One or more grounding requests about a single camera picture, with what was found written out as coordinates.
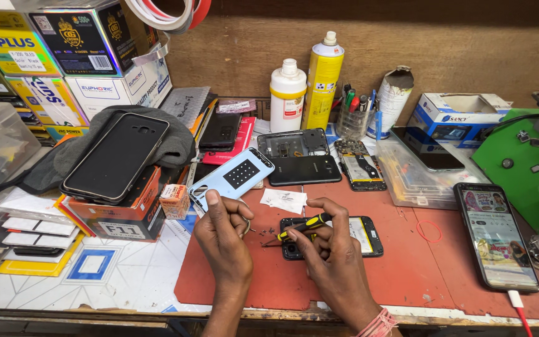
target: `charging cable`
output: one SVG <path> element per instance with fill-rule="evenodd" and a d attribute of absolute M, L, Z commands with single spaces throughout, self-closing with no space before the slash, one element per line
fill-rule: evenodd
<path fill-rule="evenodd" d="M 511 298 L 511 304 L 517 310 L 519 318 L 521 318 L 521 322 L 523 323 L 525 331 L 528 333 L 528 337 L 533 337 L 531 330 L 529 330 L 528 321 L 525 319 L 525 314 L 523 313 L 523 302 L 521 302 L 519 292 L 517 290 L 509 290 L 508 296 Z"/>

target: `hand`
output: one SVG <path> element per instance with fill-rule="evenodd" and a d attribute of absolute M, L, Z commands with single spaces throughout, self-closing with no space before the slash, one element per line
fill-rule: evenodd
<path fill-rule="evenodd" d="M 205 198 L 209 211 L 195 224 L 193 234 L 213 271 L 216 293 L 202 336 L 235 336 L 253 274 L 253 259 L 242 240 L 247 229 L 243 217 L 254 215 L 246 204 L 220 197 L 215 189 Z"/>
<path fill-rule="evenodd" d="M 320 226 L 305 231 L 317 234 L 313 243 L 301 232 L 287 229 L 307 262 L 307 273 L 324 301 L 353 331 L 359 333 L 381 311 L 371 297 L 361 244 L 350 236 L 348 210 L 328 198 L 307 200 L 332 216 L 333 229 Z"/>

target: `red work mat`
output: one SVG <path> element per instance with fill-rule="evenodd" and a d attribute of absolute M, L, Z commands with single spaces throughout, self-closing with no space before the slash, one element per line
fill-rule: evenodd
<path fill-rule="evenodd" d="M 453 298 L 455 307 L 468 315 L 518 317 L 505 292 L 489 291 L 480 283 L 482 277 L 475 268 L 473 248 L 469 245 L 467 229 L 458 211 L 414 208 L 419 220 L 430 220 L 442 230 L 443 238 L 429 243 L 440 267 L 440 272 Z M 514 212 L 523 240 L 528 240 L 534 230 Z M 420 225 L 431 240 L 439 237 L 438 229 L 428 223 Z M 539 319 L 539 293 L 521 295 L 527 318 Z"/>
<path fill-rule="evenodd" d="M 265 180 L 266 188 L 273 188 Z M 283 191 L 301 192 L 301 186 L 280 187 Z M 304 261 L 286 261 L 282 257 L 281 247 L 262 248 L 261 244 L 272 239 L 272 234 L 263 234 L 273 228 L 276 234 L 280 231 L 280 220 L 283 218 L 302 217 L 278 208 L 259 204 L 264 190 L 251 190 L 243 196 L 255 219 L 245 234 L 245 241 L 253 257 L 253 280 L 249 289 L 246 307 L 269 308 L 283 310 L 306 310 L 309 308 L 309 281 Z M 207 304 L 213 302 L 215 281 L 211 267 L 193 237 L 186 249 L 186 256 L 176 282 L 174 293 L 181 303 Z"/>
<path fill-rule="evenodd" d="M 371 294 L 381 305 L 454 308 L 428 243 L 415 233 L 412 208 L 396 207 L 388 191 L 354 192 L 343 175 L 339 183 L 304 185 L 308 198 L 327 197 L 351 216 L 370 217 L 384 246 L 384 256 L 364 258 Z M 305 216 L 322 210 L 305 207 Z M 311 299 L 320 300 L 312 283 Z"/>

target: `bracelet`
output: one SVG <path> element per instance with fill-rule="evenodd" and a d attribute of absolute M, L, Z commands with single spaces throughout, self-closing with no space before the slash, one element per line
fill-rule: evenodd
<path fill-rule="evenodd" d="M 356 337 L 385 337 L 398 321 L 385 308 Z"/>

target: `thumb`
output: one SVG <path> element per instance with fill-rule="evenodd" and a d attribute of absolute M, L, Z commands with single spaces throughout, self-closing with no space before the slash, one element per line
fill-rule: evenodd
<path fill-rule="evenodd" d="M 324 266 L 324 262 L 319 256 L 318 251 L 313 247 L 313 243 L 311 243 L 307 236 L 296 229 L 289 229 L 286 233 L 288 233 L 288 237 L 296 243 L 305 257 L 305 262 L 307 262 L 307 267 L 311 274 L 310 276 L 313 277 L 314 275 L 317 275 L 318 271 L 321 270 L 320 268 Z"/>

